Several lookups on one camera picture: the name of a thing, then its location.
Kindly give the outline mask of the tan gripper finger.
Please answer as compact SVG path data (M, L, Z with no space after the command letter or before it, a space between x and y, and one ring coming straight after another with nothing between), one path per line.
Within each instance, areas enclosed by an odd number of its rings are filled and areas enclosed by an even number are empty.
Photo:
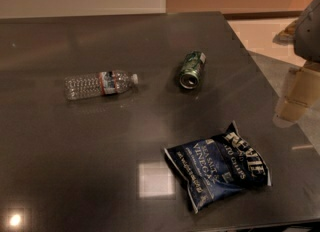
M286 74L277 116L296 122L320 98L320 63L306 61L300 68L291 67Z

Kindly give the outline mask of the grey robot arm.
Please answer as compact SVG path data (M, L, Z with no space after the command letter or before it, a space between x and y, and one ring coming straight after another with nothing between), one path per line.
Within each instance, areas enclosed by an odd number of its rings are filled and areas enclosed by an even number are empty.
M320 98L320 0L312 0L298 17L293 47L305 63L289 69L276 106L277 117L289 122L298 121Z

